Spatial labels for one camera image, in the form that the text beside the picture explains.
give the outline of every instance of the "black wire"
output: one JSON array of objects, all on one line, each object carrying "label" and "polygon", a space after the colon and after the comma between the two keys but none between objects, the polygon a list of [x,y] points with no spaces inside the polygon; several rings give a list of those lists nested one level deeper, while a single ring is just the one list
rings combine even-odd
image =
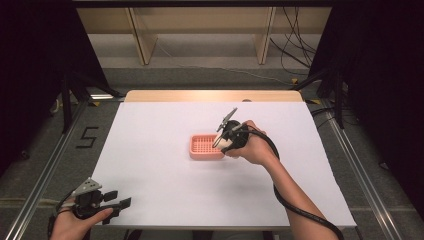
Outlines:
[{"label": "black wire", "polygon": [[356,234],[358,234],[359,240],[363,240],[364,237],[362,236],[362,233],[359,230],[359,227],[358,226],[355,227],[355,231],[356,231]]},{"label": "black wire", "polygon": [[[279,157],[279,153],[278,153],[278,150],[277,150],[277,147],[275,146],[275,144],[272,142],[272,140],[267,136],[267,135],[265,135],[264,133],[262,133],[262,132],[260,132],[260,131],[258,131],[256,128],[253,128],[253,129],[255,129],[255,130],[239,130],[239,131],[237,131],[237,132],[240,132],[240,133],[251,133],[251,134],[254,134],[254,135],[257,135],[257,136],[259,136],[260,138],[262,138],[263,140],[265,140],[268,144],[269,144],[269,146],[271,147],[271,149],[272,149],[272,151],[274,152],[274,154],[275,154],[275,156],[278,158],[278,159],[280,159],[280,157]],[[312,214],[312,213],[310,213],[310,212],[307,212],[307,211],[304,211],[304,210],[302,210],[302,209],[300,209],[300,208],[298,208],[298,207],[295,207],[295,206],[293,206],[292,204],[290,204],[289,202],[287,202],[282,196],[281,196],[281,194],[278,192],[278,190],[277,190],[277,188],[275,187],[275,185],[273,185],[273,187],[274,187],[274,194],[275,194],[275,196],[276,196],[276,198],[277,198],[277,200],[285,207],[285,208],[287,208],[287,209],[289,209],[290,211],[292,211],[292,212],[294,212],[294,213],[296,213],[296,214],[298,214],[298,215],[300,215],[300,216],[303,216],[303,217],[306,217],[306,218],[308,218],[308,219],[310,219],[310,220],[313,220],[313,221],[315,221],[315,222],[317,222],[317,223],[319,223],[319,224],[321,224],[321,225],[323,225],[324,227],[327,227],[328,229],[330,229],[331,231],[333,231],[336,235],[337,235],[337,237],[339,238],[339,239],[344,239],[344,237],[343,237],[343,234],[342,234],[342,232],[340,231],[340,229],[338,229],[334,224],[332,224],[331,222],[329,222],[329,221],[327,221],[326,219],[324,219],[324,218],[321,218],[321,217],[319,217],[319,216],[317,216],[317,215],[314,215],[314,214]]]},{"label": "black wire", "polygon": [[130,233],[130,230],[129,230],[129,229],[127,229],[127,230],[125,231],[124,240],[127,240],[127,239],[128,239],[128,235],[129,235],[129,233]]},{"label": "black wire", "polygon": [[294,60],[296,60],[298,63],[302,64],[303,66],[310,68],[306,63],[302,62],[299,58],[293,56],[292,54],[288,53],[287,51],[285,51],[284,49],[282,49],[280,46],[278,46],[274,40],[272,40],[272,38],[270,38],[271,42],[283,53],[285,53],[286,55],[289,55],[291,58],[293,58]]},{"label": "black wire", "polygon": [[59,201],[59,203],[56,205],[56,212],[55,214],[57,214],[60,210],[60,208],[62,207],[63,203],[71,196],[71,194],[75,191],[75,189],[71,190],[69,193],[67,193],[62,200]]},{"label": "black wire", "polygon": [[311,111],[311,115],[312,115],[312,117],[315,117],[316,115],[318,115],[320,113],[324,113],[324,112],[327,112],[327,111],[333,110],[333,109],[334,109],[334,107],[320,108],[320,109]]},{"label": "black wire", "polygon": [[[292,29],[292,31],[291,31],[291,33],[290,33],[290,36],[289,37],[287,37],[287,35],[285,34],[285,36],[286,36],[286,38],[287,38],[287,42],[286,42],[286,45],[287,45],[287,43],[288,42],[290,42],[290,43],[292,43],[294,46],[296,46],[296,47],[298,47],[298,48],[300,48],[301,50],[302,50],[302,52],[303,52],[303,56],[305,57],[305,59],[306,59],[306,62],[309,64],[309,67],[310,67],[310,64],[312,63],[312,59],[311,59],[311,57],[308,55],[308,51],[309,52],[311,52],[310,50],[308,50],[304,45],[306,45],[307,47],[309,47],[311,50],[313,50],[313,51],[316,51],[313,47],[311,47],[311,46],[309,46],[303,39],[302,39],[302,37],[301,37],[301,35],[300,35],[300,27],[299,27],[299,20],[298,20],[298,17],[299,17],[299,7],[295,7],[295,21],[294,21],[294,24],[292,24],[292,21],[290,20],[290,18],[289,18],[289,16],[288,16],[288,14],[287,14],[287,12],[286,12],[286,9],[285,9],[285,7],[283,7],[283,11],[284,11],[284,14],[286,15],[286,18],[287,18],[287,21],[289,22],[289,24],[290,24],[290,28]],[[293,33],[294,33],[294,35],[295,35],[295,37],[297,38],[297,40],[299,41],[299,44],[300,44],[300,47],[299,46],[297,46],[296,44],[294,44],[292,41],[291,41],[291,36],[293,35]]]},{"label": "black wire", "polygon": [[327,120],[325,120],[323,123],[321,123],[317,129],[319,129],[322,125],[324,125],[325,123],[327,123],[328,121],[330,121],[331,119],[333,119],[334,117],[328,118]]},{"label": "black wire", "polygon": [[[292,28],[292,31],[291,31],[291,33],[290,33],[290,37],[293,35],[293,33],[294,33],[294,28]],[[277,44],[275,44],[280,50],[281,50],[281,56],[280,56],[280,62],[281,62],[281,66],[283,67],[283,69],[284,69],[284,71],[286,71],[286,72],[288,72],[288,73],[290,73],[290,74],[296,74],[296,75],[308,75],[308,74],[304,74],[304,73],[295,73],[295,72],[291,72],[291,71],[289,71],[289,70],[287,70],[285,67],[284,67],[284,64],[283,64],[283,56],[284,56],[284,53],[286,53],[287,55],[289,55],[289,56],[291,56],[292,58],[293,58],[293,55],[291,55],[291,54],[288,54],[286,51],[285,51],[285,49],[286,49],[286,47],[287,47],[287,44],[289,43],[289,41],[286,41],[286,43],[284,44],[284,47],[283,48],[280,48]],[[304,65],[304,66],[306,66],[307,68],[310,68],[310,66],[308,66],[307,64],[305,64],[305,63],[303,63],[302,61],[300,61],[300,60],[297,60],[298,62],[300,62],[302,65]]]},{"label": "black wire", "polygon": [[56,216],[59,216],[59,214],[64,213],[64,212],[72,212],[72,210],[71,209],[66,209],[66,210],[60,211],[60,212],[58,212],[56,214]]},{"label": "black wire", "polygon": [[349,125],[352,125],[352,126],[361,126],[361,123],[359,123],[359,121],[357,120],[356,121],[356,123],[352,123],[352,122],[349,122],[349,121],[347,121],[346,119],[343,119],[343,121],[344,122],[346,122],[347,124],[349,124]]}]

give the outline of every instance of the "metal rod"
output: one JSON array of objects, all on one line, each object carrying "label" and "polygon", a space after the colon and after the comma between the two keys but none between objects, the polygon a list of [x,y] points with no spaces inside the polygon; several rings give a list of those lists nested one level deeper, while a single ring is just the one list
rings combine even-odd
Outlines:
[{"label": "metal rod", "polygon": [[44,193],[47,187],[47,184],[50,182],[50,179],[53,176],[53,173],[60,162],[60,158],[62,157],[69,142],[69,139],[72,136],[75,124],[78,122],[78,119],[82,115],[86,106],[87,102],[80,102],[78,104],[78,107],[74,113],[74,121],[70,125],[68,131],[62,133],[58,143],[56,144],[55,149],[53,150],[49,160],[46,163],[46,166],[43,169],[43,172],[38,178],[37,183],[35,184],[30,195],[24,203],[24,206],[22,207],[21,211],[13,222],[12,227],[6,237],[7,240],[17,240],[21,239],[21,237],[23,236],[29,224],[29,221],[34,215],[38,201],[41,199],[42,194]]},{"label": "metal rod", "polygon": [[[330,106],[329,103],[323,101],[324,106]],[[327,112],[327,116],[332,118],[331,113]],[[387,210],[383,200],[380,195],[377,193],[374,185],[372,184],[371,179],[369,178],[367,172],[365,171],[364,166],[361,163],[358,155],[355,152],[352,144],[349,141],[348,136],[346,135],[343,129],[340,129],[334,121],[334,119],[330,120],[330,125],[336,134],[336,137],[347,157],[347,160],[359,182],[359,185],[364,192],[365,197],[370,204],[371,209],[374,212],[375,217],[377,218],[380,227],[386,236],[387,239],[403,239],[402,235],[397,228],[390,212]]]}]

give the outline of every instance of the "white tabletop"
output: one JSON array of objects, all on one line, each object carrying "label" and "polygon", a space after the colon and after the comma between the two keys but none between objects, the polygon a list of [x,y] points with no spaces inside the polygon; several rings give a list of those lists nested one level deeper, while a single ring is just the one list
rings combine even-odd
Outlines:
[{"label": "white tabletop", "polygon": [[356,226],[303,102],[121,103],[93,179],[132,197],[111,225],[143,229],[272,229],[289,226],[268,173],[246,160],[189,156],[193,134],[223,117],[252,119],[277,146],[293,178],[339,227]]}]

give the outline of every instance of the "human hand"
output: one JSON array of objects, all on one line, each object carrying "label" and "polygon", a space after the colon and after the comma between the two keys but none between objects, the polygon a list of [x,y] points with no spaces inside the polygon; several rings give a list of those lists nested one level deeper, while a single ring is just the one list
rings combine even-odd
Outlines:
[{"label": "human hand", "polygon": [[51,240],[81,240],[92,226],[103,221],[113,212],[112,208],[104,209],[90,218],[77,218],[70,208],[63,208],[57,216]]},{"label": "human hand", "polygon": [[[261,131],[253,121],[248,120],[244,124],[248,126],[249,130],[256,130],[266,135],[265,131]],[[249,134],[249,140],[246,146],[239,149],[231,149],[225,152],[225,155],[230,157],[241,156],[253,164],[262,166],[269,161],[275,161],[277,159],[269,144],[261,137],[252,133]]]}]

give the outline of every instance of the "pink basket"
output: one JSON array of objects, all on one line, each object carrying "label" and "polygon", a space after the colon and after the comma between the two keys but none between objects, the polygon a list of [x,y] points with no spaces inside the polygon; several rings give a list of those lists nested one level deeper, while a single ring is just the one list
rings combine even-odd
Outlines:
[{"label": "pink basket", "polygon": [[191,136],[190,157],[195,160],[219,160],[224,154],[218,148],[213,148],[216,134],[199,134]]}]

